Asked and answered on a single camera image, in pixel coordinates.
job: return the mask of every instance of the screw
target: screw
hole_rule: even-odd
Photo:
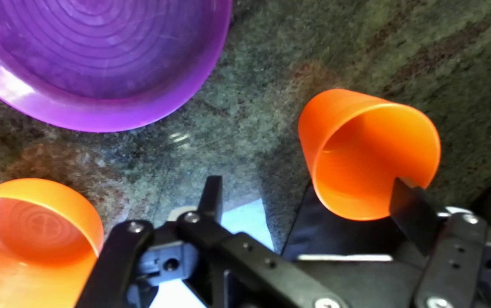
[[[132,220],[127,229],[129,232],[143,232],[144,224]]]
[[[452,302],[445,297],[428,297],[428,308],[454,308]]]
[[[471,214],[471,212],[464,214],[464,220],[468,220],[469,224],[478,224],[480,222],[480,219],[474,214]]]
[[[187,212],[184,215],[184,220],[189,222],[189,224],[197,224],[201,220],[201,215],[197,212]]]
[[[341,304],[332,297],[320,297],[315,301],[315,308],[341,308]]]

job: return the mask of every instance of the orange plastic cup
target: orange plastic cup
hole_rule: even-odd
[[[105,239],[81,193],[48,179],[0,184],[0,306],[76,306]]]
[[[298,130],[320,202],[351,220],[389,217],[396,178],[427,188],[440,164],[425,113],[348,89],[315,95]]]

